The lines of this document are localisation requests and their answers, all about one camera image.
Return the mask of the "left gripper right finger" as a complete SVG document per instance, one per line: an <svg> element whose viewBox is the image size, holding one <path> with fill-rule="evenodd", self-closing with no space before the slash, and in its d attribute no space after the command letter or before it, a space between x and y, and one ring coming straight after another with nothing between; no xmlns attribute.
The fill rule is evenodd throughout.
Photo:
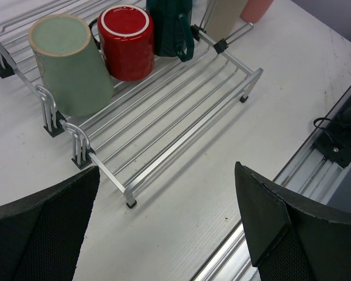
<svg viewBox="0 0 351 281"><path fill-rule="evenodd" d="M261 280L351 280L351 213L304 197L235 164L252 266Z"/></svg>

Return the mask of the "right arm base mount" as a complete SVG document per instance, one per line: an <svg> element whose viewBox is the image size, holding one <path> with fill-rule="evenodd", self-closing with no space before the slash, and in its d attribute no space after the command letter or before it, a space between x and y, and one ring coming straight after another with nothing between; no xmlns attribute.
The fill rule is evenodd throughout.
<svg viewBox="0 0 351 281"><path fill-rule="evenodd" d="M351 162L351 96L333 118L316 118L313 125L321 131L314 148L327 160L346 168Z"/></svg>

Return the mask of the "beige tumbler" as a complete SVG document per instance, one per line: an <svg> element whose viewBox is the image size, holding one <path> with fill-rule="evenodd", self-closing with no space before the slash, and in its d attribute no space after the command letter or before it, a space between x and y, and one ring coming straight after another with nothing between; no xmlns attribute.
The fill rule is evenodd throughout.
<svg viewBox="0 0 351 281"><path fill-rule="evenodd" d="M228 37L246 3L247 0L208 1L206 34L216 42Z"/></svg>

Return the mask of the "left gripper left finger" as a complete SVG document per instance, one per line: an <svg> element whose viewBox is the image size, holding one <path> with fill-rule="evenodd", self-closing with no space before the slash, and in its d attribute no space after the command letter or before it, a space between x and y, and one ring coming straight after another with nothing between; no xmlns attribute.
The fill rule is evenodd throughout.
<svg viewBox="0 0 351 281"><path fill-rule="evenodd" d="M92 166L0 206L0 280L72 280L99 183Z"/></svg>

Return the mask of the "pink tumbler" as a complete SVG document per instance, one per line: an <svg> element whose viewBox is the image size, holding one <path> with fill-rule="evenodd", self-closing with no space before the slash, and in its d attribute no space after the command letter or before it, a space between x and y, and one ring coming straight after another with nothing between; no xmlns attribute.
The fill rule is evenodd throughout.
<svg viewBox="0 0 351 281"><path fill-rule="evenodd" d="M240 18L245 22L257 23L273 2L274 0L248 0Z"/></svg>

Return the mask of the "dark green mug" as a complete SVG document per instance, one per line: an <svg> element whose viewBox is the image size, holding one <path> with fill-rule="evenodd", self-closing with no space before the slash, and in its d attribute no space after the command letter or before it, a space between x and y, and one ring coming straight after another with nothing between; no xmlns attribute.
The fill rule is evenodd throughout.
<svg viewBox="0 0 351 281"><path fill-rule="evenodd" d="M154 53L159 57L178 57L182 62L194 55L191 31L192 1L147 0L146 11L154 24Z"/></svg>

